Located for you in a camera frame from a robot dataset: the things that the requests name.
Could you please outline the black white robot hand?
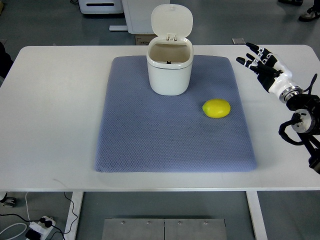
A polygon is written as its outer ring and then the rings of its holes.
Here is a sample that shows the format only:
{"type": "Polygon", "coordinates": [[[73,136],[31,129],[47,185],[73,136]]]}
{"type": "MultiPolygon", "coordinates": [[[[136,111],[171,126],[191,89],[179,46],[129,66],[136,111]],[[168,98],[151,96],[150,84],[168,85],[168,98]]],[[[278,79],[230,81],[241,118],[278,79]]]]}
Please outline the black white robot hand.
{"type": "Polygon", "coordinates": [[[278,56],[253,43],[247,42],[245,45],[255,55],[247,53],[246,58],[237,57],[236,61],[257,75],[257,80],[264,90],[276,95],[283,103],[303,92],[292,80],[292,72],[278,56]]]}

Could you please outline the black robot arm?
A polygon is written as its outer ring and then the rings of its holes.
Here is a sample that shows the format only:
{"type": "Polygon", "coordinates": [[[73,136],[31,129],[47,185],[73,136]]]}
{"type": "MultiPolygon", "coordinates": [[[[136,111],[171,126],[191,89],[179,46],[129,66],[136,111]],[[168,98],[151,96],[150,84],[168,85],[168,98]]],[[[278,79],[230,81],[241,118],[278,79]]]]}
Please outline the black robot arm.
{"type": "Polygon", "coordinates": [[[313,85],[317,79],[315,74],[309,87],[302,93],[287,98],[286,106],[293,115],[289,121],[282,123],[278,133],[286,142],[294,146],[305,146],[310,154],[309,167],[320,172],[320,141],[316,138],[320,134],[320,97],[312,94],[313,85]],[[300,141],[291,139],[286,128],[291,126],[300,141]]]}

